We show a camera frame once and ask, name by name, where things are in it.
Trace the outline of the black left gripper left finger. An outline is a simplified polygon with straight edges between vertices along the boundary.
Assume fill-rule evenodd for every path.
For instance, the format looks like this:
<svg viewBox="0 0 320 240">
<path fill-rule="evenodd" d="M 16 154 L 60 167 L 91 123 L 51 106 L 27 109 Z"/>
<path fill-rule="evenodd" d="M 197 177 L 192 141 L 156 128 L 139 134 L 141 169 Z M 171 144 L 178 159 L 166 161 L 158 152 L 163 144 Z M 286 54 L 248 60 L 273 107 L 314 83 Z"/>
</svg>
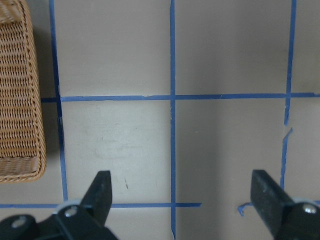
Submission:
<svg viewBox="0 0 320 240">
<path fill-rule="evenodd" d="M 115 240 L 105 226 L 112 205 L 109 170 L 99 171 L 84 197 L 60 205 L 47 219 L 37 222 L 30 214 L 9 216 L 0 222 L 2 240 Z"/>
</svg>

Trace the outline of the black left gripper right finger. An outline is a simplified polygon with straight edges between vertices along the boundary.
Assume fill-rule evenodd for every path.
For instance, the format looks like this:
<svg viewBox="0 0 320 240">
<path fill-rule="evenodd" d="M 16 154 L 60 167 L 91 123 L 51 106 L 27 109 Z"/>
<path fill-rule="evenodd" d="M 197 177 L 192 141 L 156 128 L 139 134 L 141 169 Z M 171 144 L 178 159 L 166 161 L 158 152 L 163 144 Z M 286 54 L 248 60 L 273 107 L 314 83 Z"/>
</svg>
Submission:
<svg viewBox="0 0 320 240">
<path fill-rule="evenodd" d="M 292 199 L 265 170 L 252 171 L 250 200 L 275 240 L 320 238 L 320 207 Z"/>
</svg>

